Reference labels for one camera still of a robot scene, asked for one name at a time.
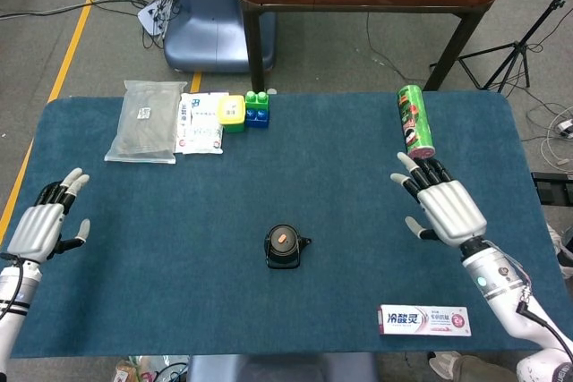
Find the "yellow container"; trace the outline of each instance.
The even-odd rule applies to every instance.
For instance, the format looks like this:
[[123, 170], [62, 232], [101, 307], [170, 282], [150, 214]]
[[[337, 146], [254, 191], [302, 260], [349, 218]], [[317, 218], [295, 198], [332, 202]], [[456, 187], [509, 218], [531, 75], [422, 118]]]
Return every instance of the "yellow container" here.
[[242, 132], [244, 130], [244, 113], [243, 96], [224, 96], [218, 102], [217, 118], [225, 132]]

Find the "plastic bag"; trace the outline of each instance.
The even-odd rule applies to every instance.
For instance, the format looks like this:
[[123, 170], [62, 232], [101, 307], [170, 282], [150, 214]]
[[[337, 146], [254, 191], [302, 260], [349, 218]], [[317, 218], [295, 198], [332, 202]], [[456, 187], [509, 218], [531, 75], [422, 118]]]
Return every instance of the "plastic bag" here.
[[218, 102], [228, 93], [184, 93], [177, 116], [175, 152], [222, 154], [223, 126], [217, 118]]
[[141, 382], [183, 382], [189, 369], [189, 355], [140, 355], [129, 361], [137, 368]]
[[175, 163], [177, 109], [186, 82], [125, 81], [117, 135], [106, 161]]
[[137, 369], [129, 361], [119, 361], [115, 366], [115, 376], [112, 382], [137, 382]]

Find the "blue table mat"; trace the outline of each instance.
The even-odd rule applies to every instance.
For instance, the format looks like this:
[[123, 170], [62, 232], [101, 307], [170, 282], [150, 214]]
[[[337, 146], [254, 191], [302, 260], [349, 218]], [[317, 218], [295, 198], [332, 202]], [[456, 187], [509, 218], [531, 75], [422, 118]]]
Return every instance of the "blue table mat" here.
[[[488, 220], [487, 238], [534, 279], [570, 335], [570, 301], [512, 114], [497, 93], [425, 93], [437, 157]], [[226, 134], [224, 154], [174, 166], [103, 161], [121, 98], [49, 104], [10, 224], [76, 166], [91, 181], [64, 224], [86, 245], [42, 266], [14, 356], [508, 350], [460, 264], [422, 242], [424, 220], [389, 179], [404, 149], [396, 96], [276, 95], [268, 130]], [[296, 270], [270, 270], [263, 239], [289, 223], [313, 239]], [[380, 336], [382, 304], [467, 306], [471, 337]]]

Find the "green lego block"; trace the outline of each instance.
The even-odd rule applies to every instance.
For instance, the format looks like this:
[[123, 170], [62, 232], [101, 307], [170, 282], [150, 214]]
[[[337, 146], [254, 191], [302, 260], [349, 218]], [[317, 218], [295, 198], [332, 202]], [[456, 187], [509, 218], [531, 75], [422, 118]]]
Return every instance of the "green lego block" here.
[[249, 91], [244, 97], [244, 102], [247, 109], [269, 110], [269, 95], [264, 91], [258, 94], [254, 91]]

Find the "lego block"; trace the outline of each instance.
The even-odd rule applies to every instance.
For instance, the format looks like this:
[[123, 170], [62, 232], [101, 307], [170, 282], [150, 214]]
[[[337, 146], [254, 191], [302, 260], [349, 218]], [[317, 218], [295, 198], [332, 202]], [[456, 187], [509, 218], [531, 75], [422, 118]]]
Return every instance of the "lego block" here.
[[260, 93], [255, 93], [254, 91], [249, 91], [244, 97], [245, 105], [247, 109], [264, 109], [269, 110], [269, 95], [264, 91]]
[[269, 127], [269, 111], [264, 109], [247, 109], [245, 124], [247, 127], [264, 129]]
[[242, 132], [244, 129], [244, 111], [243, 96], [224, 96], [218, 102], [218, 122], [226, 132]]

